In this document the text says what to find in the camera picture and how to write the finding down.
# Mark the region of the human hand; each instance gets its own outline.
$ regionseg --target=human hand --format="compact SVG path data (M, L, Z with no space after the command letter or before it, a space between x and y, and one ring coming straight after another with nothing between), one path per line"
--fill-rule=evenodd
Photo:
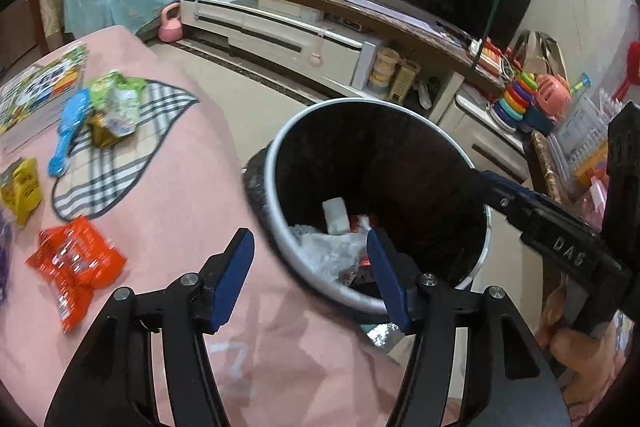
M568 406L585 404L591 410L602 399L624 357L616 350L616 328L611 322L600 340L571 328L558 327L562 318L566 288L560 286L549 295L540 317L536 340L549 348L558 362L575 371L572 381L562 389Z

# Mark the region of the pink kettlebell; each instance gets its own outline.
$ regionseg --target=pink kettlebell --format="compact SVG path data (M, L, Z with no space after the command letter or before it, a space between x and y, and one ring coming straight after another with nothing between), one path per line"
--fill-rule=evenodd
M178 15L168 18L171 10L177 8ZM158 29L158 37L162 42L175 42L182 38L182 22L180 22L180 3L174 2L169 4L160 13L160 28Z

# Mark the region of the green snack pouch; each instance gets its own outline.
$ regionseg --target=green snack pouch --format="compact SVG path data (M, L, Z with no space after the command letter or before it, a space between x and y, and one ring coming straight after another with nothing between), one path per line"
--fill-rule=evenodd
M124 79L122 73L119 71L110 71L89 83L89 99L95 110L104 110L104 103L107 100L108 94L116 83L122 79Z
M145 87L144 78L120 75L115 79L104 102L104 123L113 136L123 137L135 131Z

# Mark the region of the toy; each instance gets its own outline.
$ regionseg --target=toy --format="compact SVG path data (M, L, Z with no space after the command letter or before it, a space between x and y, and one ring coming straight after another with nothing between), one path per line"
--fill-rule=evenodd
M571 93L571 95L573 96L575 92L580 91L585 87L591 87L591 79L586 73L583 73L580 82L578 82L577 84L575 84L574 87L569 89L569 93Z
M503 129L515 132L533 102L538 85L530 74L520 73L500 99L489 108L489 114Z
M564 108L571 100L571 94L566 80L557 78L552 74L539 74L538 92L536 93L537 106L552 118L562 117Z
M66 101L62 110L58 135L60 140L56 147L56 153L49 161L49 176L60 178L69 168L68 154L71 148L71 140L76 135L76 131L82 125L84 118L91 109L91 99L88 89L81 89L69 100Z
M481 41L471 41L467 54L470 57L475 57L478 54L478 48ZM482 48L482 54L480 55L479 64L490 73L496 76L502 74L502 52L491 42L491 39L487 39Z
M171 10L177 9L178 14L171 19L168 14ZM182 38L182 22L180 21L180 3L169 4L160 13L160 27L158 28L158 38L162 42L175 42Z
M518 127L524 132L535 129L546 137L553 131L555 125L556 121L544 114L539 107L530 105Z

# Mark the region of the yellow snack package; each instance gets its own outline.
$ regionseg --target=yellow snack package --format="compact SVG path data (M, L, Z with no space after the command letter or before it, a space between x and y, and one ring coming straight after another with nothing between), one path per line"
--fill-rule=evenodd
M16 223L24 225L42 201L36 158L20 158L0 175L2 201L15 214Z
M96 147L109 147L119 142L120 137L115 136L104 121L104 114L97 111L86 121L91 128L91 140Z

